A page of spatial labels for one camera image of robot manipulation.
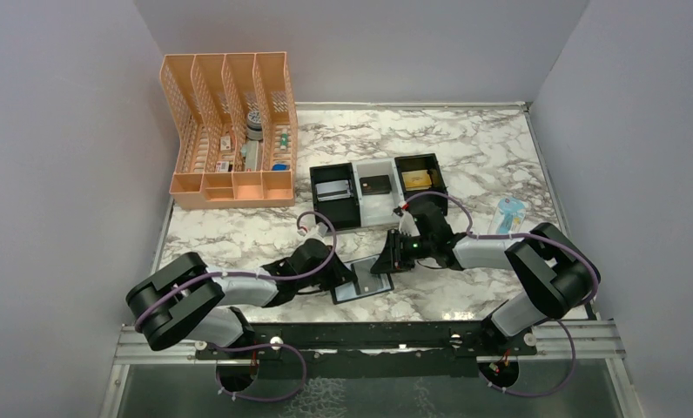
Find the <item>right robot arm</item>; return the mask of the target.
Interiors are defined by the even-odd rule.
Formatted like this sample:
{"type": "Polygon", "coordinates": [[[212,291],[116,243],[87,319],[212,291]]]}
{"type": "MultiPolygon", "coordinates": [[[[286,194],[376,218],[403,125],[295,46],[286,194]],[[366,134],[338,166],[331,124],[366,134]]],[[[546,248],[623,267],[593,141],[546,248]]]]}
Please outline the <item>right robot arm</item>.
{"type": "Polygon", "coordinates": [[[541,223],[528,233],[476,235],[454,232],[431,201],[407,204],[402,212],[418,232],[389,231],[371,267],[373,274],[409,271],[424,259],[455,271],[493,268],[515,273],[522,293],[481,323],[480,343],[491,354],[503,353],[528,328],[559,320],[572,308],[588,303],[600,285],[592,262],[553,224],[541,223]]]}

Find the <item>black leather card holder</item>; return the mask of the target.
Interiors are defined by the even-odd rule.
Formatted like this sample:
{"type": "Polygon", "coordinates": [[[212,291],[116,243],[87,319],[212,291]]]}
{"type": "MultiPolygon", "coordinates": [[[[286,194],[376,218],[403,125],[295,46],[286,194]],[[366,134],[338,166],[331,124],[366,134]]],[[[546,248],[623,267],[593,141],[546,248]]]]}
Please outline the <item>black leather card holder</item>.
{"type": "Polygon", "coordinates": [[[330,291],[334,305],[360,300],[394,290],[394,283],[389,274],[372,274],[370,269],[379,258],[373,255],[346,263],[350,276],[347,282],[330,291]]]}

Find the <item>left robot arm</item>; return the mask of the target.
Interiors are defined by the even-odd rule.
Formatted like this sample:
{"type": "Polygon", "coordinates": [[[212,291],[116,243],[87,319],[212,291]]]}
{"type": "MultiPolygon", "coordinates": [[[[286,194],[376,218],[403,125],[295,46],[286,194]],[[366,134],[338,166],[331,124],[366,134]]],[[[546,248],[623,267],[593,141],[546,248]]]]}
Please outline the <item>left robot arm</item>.
{"type": "Polygon", "coordinates": [[[151,350],[199,340],[237,358],[256,341],[241,306],[278,307],[308,288],[329,292],[356,280],[332,246],[307,239],[292,255],[251,271],[212,271],[198,253],[185,253],[134,286],[125,302],[151,350]]]}

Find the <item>black credit card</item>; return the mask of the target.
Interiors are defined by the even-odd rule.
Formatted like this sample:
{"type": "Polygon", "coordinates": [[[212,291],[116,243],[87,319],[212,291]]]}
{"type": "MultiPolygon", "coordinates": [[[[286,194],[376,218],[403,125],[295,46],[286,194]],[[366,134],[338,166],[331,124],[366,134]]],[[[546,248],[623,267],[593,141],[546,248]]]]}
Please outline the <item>black credit card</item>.
{"type": "Polygon", "coordinates": [[[390,194],[393,190],[389,175],[382,174],[360,178],[360,189],[363,196],[390,194]]]}
{"type": "Polygon", "coordinates": [[[393,282],[388,274],[371,274],[370,267],[376,261],[376,257],[356,260],[351,265],[351,270],[356,275],[355,292],[357,296],[366,297],[377,293],[390,292],[394,289],[393,282]]]}

